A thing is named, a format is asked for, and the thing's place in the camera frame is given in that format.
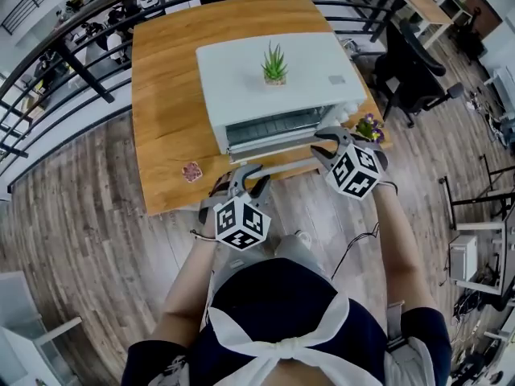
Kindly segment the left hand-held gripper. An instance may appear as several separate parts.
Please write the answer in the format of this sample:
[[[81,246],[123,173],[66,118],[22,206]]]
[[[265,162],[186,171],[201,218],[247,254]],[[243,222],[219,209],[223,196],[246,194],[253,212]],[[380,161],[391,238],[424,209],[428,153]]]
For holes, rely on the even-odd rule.
[[[245,164],[232,172],[229,195],[210,197],[200,203],[199,221],[206,223],[208,213],[214,214],[214,236],[201,236],[243,252],[265,241],[271,218],[262,211],[270,191],[270,175],[261,177],[251,188],[245,180],[259,172],[262,164]]]

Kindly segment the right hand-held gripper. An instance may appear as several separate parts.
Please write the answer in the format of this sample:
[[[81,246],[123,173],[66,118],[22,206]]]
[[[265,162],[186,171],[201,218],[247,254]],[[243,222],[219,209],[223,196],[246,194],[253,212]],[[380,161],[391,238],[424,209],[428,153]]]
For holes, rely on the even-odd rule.
[[[328,171],[327,183],[339,194],[363,200],[385,179],[388,159],[377,143],[357,140],[343,126],[324,127],[314,136],[334,145],[333,151],[321,146],[310,148]]]

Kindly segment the white oven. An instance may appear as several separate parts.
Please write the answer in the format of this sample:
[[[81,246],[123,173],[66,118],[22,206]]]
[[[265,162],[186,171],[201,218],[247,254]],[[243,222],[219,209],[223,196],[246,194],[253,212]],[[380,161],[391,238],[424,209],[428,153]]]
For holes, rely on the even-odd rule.
[[[265,84],[261,64],[269,43],[280,44],[286,84]],[[201,87],[222,154],[254,154],[306,141],[346,122],[366,101],[364,85],[331,32],[262,35],[200,47]]]

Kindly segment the person's right forearm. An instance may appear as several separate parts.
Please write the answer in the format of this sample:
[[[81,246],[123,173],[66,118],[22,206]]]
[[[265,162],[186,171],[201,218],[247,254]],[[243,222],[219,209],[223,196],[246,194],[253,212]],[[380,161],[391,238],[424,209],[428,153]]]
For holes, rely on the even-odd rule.
[[[436,309],[413,230],[394,187],[386,184],[376,186],[373,199],[388,303],[403,302],[404,310],[419,307]]]

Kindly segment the person's left forearm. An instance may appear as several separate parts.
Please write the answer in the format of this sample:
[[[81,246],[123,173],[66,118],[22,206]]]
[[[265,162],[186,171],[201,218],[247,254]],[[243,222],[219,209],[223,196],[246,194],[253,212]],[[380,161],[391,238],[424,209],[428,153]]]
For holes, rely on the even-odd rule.
[[[151,339],[182,347],[194,343],[200,333],[215,254],[216,242],[195,241],[167,294]]]

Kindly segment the person's left hand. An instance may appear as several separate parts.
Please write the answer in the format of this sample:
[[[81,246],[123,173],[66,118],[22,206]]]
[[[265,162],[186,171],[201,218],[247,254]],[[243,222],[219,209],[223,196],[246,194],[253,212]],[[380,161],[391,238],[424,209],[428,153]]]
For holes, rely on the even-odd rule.
[[[229,195],[229,186],[233,177],[233,172],[229,171],[223,174],[216,181],[213,189],[209,193],[210,197],[219,197],[219,196],[228,196]]]

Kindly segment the purple flower plant white pot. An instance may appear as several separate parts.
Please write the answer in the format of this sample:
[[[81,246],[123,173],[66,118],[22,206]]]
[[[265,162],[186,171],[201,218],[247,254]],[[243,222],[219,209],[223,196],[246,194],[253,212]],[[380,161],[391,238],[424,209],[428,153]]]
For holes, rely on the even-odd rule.
[[[382,121],[376,119],[371,113],[367,113],[358,121],[355,131],[371,142],[382,143],[385,140],[383,127],[384,123]]]

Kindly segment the person's grey trousers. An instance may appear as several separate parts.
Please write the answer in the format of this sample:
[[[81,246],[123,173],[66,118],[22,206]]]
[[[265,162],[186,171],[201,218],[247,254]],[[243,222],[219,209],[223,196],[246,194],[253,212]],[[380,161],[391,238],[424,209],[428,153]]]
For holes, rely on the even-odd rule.
[[[279,258],[300,264],[329,281],[327,273],[318,262],[311,247],[306,247],[295,234],[290,234],[281,239],[273,252],[266,251],[261,245],[253,246],[243,252],[233,248],[223,248],[217,260],[218,265],[214,269],[213,292],[215,293],[235,273],[259,262]]]

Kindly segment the green spiky plant white pot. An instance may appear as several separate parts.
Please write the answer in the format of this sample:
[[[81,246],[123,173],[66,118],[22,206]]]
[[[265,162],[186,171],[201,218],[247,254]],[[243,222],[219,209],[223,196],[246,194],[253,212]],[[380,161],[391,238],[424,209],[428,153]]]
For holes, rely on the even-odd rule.
[[[264,63],[261,66],[265,84],[273,86],[286,84],[287,64],[279,43],[274,47],[269,43],[268,49],[264,53]]]

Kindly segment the person's navy top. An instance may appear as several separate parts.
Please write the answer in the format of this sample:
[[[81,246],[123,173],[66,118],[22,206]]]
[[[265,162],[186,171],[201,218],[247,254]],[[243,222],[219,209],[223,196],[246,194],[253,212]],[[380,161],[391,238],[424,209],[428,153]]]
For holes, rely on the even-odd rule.
[[[212,306],[224,311],[253,341],[277,342],[313,331],[336,290],[318,274],[288,259],[259,262],[232,275],[216,292]],[[349,302],[347,321],[336,336],[315,346],[364,369],[385,382],[387,337],[376,319],[358,302]],[[443,316],[417,308],[402,316],[402,333],[428,349],[436,386],[445,386],[451,368],[451,345]],[[189,348],[145,340],[128,351],[122,386],[148,386],[187,364],[191,386],[213,386],[242,368],[251,357],[223,348],[207,325]]]

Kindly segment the wooden table with white legs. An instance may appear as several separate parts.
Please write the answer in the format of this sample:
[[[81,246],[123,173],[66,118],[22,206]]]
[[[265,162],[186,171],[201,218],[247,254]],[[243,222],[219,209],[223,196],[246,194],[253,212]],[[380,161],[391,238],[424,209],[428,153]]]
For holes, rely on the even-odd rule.
[[[231,169],[208,120],[196,49],[258,35],[328,32],[310,0],[228,0],[181,10],[135,28],[132,118],[142,193],[149,215],[193,207]],[[182,168],[203,176],[188,183]]]

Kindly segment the white box cabinet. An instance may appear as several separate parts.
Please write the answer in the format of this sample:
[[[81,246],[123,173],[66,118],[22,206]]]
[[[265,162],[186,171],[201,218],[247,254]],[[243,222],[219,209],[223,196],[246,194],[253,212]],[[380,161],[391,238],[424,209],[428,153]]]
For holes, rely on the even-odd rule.
[[[477,236],[457,236],[449,244],[450,278],[455,281],[471,281],[477,270]]]

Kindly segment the light wooden desk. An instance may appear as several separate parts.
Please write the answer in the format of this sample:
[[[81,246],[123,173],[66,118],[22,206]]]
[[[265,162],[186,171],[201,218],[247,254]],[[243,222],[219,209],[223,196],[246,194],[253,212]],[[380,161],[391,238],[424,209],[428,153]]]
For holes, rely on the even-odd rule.
[[[422,33],[430,26],[436,25],[438,28],[423,43],[423,47],[428,49],[435,41],[437,41],[453,23],[451,18],[440,7],[443,0],[405,0],[407,5],[422,18],[422,25],[417,37],[420,38]]]

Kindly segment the black metal railing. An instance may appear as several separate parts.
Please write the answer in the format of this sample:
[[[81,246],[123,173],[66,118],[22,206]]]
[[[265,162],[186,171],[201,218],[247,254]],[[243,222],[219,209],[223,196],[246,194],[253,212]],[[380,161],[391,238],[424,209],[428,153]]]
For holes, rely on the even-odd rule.
[[[58,31],[51,34],[41,46],[37,47],[11,74],[6,82],[0,86],[0,106],[6,108],[7,113],[13,113],[16,119],[13,124],[7,123],[7,116],[0,117],[0,176],[7,168],[19,158],[27,158],[28,149],[31,144],[27,140],[34,129],[48,116],[52,115],[57,109],[66,105],[69,101],[78,97],[83,91],[92,89],[94,99],[102,98],[111,103],[114,98],[109,89],[103,83],[111,76],[127,69],[131,62],[129,60],[122,62],[112,71],[101,76],[94,76],[90,69],[96,64],[110,57],[115,52],[114,49],[106,51],[98,58],[82,62],[79,58],[80,51],[88,48],[98,39],[106,36],[113,31],[113,27],[106,27],[103,31],[97,32],[95,35],[88,37],[83,43],[75,48],[70,48],[64,41],[65,35],[72,30],[72,26],[80,26],[94,15],[121,5],[129,0],[99,0],[93,4],[93,7],[86,10],[83,14],[72,21],[72,25],[64,25]],[[149,18],[160,15],[169,8],[176,8],[182,3],[192,2],[194,0],[170,0],[169,2],[158,2],[154,6],[141,9],[139,12],[133,13],[125,19],[118,22],[119,26],[133,26],[142,23]],[[400,9],[404,0],[312,0],[317,6],[344,6],[351,7],[358,13],[357,17],[337,15],[337,22],[346,23],[362,23],[363,27],[356,30],[355,35],[367,35],[371,41],[376,41],[379,35],[385,29],[386,23]],[[67,66],[71,73],[69,76],[60,77],[43,96],[38,99],[26,111],[18,110],[17,105],[21,102],[20,98],[14,101],[14,104],[8,105],[4,102],[3,97],[8,90],[14,87],[17,79],[32,65],[40,56],[47,51],[52,51],[54,57],[50,66],[41,74],[40,77],[34,79],[22,91],[23,95],[27,95],[35,86],[45,78],[49,77],[57,68]]]

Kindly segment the black metal stand frame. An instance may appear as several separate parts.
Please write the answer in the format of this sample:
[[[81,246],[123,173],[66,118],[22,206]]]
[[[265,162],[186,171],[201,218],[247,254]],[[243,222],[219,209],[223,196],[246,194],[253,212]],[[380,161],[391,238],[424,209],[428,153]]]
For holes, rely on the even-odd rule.
[[[494,219],[495,217],[500,216],[502,220],[505,220],[508,217],[509,211],[515,208],[515,165],[491,170],[485,154],[479,156],[479,160],[484,164],[484,168],[488,177],[488,185],[477,197],[456,200],[452,197],[450,183],[447,176],[445,175],[438,180],[439,184],[443,186],[451,230],[458,230],[458,224],[455,215],[455,209],[457,207],[480,203],[499,203],[500,210],[494,212],[492,214],[492,218]],[[495,189],[494,185],[500,179],[500,177],[503,174],[509,172],[511,172],[513,175],[513,186],[509,187],[507,191]]]

